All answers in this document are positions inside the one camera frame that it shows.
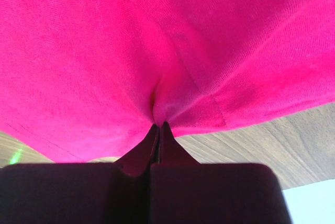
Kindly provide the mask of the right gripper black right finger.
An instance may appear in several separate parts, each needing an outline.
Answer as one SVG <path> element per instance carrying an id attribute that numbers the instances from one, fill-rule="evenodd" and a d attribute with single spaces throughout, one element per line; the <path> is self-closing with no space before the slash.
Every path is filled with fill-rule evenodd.
<path id="1" fill-rule="evenodd" d="M 273 171 L 258 163 L 201 164 L 160 128 L 150 171 L 151 223 L 291 223 Z"/>

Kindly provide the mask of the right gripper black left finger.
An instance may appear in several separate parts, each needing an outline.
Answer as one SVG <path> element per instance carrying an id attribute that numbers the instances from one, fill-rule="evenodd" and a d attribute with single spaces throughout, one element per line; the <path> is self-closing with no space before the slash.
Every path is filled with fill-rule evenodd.
<path id="1" fill-rule="evenodd" d="M 149 166 L 159 128 L 113 163 L 1 169 L 1 223 L 147 223 Z"/>

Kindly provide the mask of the red t-shirt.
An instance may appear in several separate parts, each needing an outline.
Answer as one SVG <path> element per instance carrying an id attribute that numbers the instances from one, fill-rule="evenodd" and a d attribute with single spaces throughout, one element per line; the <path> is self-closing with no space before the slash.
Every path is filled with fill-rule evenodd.
<path id="1" fill-rule="evenodd" d="M 334 101 L 334 0 L 1 0 L 1 131 L 55 162 Z"/>

